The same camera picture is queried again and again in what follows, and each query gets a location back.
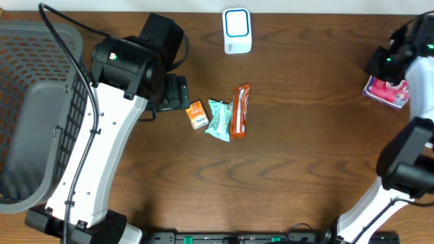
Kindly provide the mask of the teal snack wrapper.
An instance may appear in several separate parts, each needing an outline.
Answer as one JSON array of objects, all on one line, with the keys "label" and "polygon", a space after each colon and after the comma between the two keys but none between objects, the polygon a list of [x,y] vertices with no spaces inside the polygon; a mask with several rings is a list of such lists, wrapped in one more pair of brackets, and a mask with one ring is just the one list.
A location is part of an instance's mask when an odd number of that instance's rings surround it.
[{"label": "teal snack wrapper", "polygon": [[230,126],[233,116],[233,104],[223,101],[208,100],[212,112],[212,120],[205,133],[225,142],[230,139]]}]

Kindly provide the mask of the purple red snack packet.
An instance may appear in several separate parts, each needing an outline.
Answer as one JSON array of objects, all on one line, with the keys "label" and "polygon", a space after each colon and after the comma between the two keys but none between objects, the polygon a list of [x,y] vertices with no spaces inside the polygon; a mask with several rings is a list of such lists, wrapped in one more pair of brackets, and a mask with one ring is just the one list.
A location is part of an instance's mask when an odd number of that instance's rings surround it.
[{"label": "purple red snack packet", "polygon": [[410,99],[408,83],[402,80],[398,85],[382,81],[370,76],[362,94],[375,101],[386,104],[393,108],[402,108]]}]

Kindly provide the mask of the small orange white box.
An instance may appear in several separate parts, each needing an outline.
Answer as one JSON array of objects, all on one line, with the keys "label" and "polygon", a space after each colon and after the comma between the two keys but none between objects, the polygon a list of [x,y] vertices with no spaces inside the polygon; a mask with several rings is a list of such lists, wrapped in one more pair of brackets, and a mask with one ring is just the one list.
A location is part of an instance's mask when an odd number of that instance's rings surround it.
[{"label": "small orange white box", "polygon": [[208,116],[205,113],[201,101],[196,101],[186,109],[187,116],[193,129],[199,129],[209,124]]}]

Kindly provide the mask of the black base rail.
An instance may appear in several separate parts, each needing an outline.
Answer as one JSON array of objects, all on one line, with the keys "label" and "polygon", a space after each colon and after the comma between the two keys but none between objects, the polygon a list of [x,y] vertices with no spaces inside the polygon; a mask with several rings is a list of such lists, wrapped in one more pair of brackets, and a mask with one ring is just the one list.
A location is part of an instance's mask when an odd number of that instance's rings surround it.
[{"label": "black base rail", "polygon": [[274,233],[176,233],[154,232],[142,244],[315,244],[324,243],[315,231]]}]

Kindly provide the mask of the white barcode scanner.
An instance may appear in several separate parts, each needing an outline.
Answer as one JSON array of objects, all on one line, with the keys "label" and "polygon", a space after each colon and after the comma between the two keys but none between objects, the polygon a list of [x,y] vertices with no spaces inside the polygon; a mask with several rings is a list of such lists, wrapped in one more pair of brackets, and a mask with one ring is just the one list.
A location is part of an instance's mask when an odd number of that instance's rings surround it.
[{"label": "white barcode scanner", "polygon": [[246,54],[252,49],[252,22],[244,7],[226,9],[222,13],[224,52]]}]

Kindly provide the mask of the orange snack bar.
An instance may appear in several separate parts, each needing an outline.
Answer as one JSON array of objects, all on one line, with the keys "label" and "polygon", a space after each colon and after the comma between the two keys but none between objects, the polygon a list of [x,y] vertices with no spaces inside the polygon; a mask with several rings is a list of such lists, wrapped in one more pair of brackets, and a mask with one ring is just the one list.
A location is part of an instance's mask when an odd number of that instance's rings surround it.
[{"label": "orange snack bar", "polygon": [[250,84],[241,85],[235,88],[233,96],[233,116],[230,130],[231,139],[245,137],[245,122],[250,88]]}]

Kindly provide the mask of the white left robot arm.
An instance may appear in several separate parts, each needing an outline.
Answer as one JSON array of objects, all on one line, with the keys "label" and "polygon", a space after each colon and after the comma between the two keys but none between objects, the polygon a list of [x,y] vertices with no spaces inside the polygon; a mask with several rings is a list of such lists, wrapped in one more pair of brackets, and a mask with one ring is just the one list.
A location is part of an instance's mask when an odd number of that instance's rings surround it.
[{"label": "white left robot arm", "polygon": [[61,153],[68,164],[44,205],[25,223],[63,243],[140,243],[144,232],[108,207],[113,178],[134,125],[145,111],[186,109],[186,79],[174,70],[188,37],[172,19],[150,14],[138,36],[106,35],[92,52],[81,127]]}]

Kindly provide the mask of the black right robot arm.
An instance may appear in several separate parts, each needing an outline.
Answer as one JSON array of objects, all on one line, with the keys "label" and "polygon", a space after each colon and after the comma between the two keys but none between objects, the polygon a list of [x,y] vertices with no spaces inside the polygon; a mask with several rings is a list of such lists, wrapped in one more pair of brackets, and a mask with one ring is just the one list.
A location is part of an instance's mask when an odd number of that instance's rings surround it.
[{"label": "black right robot arm", "polygon": [[389,38],[390,47],[378,47],[365,70],[391,85],[407,82],[410,121],[380,153],[374,183],[326,230],[322,243],[369,243],[401,208],[433,206],[419,202],[433,193],[433,158],[423,154],[433,148],[433,12],[415,16]]}]

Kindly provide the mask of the grey plastic basket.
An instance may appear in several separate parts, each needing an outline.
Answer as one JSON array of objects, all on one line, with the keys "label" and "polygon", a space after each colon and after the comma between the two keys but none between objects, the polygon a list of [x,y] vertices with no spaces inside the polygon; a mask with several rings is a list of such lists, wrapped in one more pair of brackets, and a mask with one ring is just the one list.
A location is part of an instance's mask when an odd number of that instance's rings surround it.
[{"label": "grey plastic basket", "polygon": [[87,92],[42,22],[1,22],[1,213],[47,201],[77,139]]}]

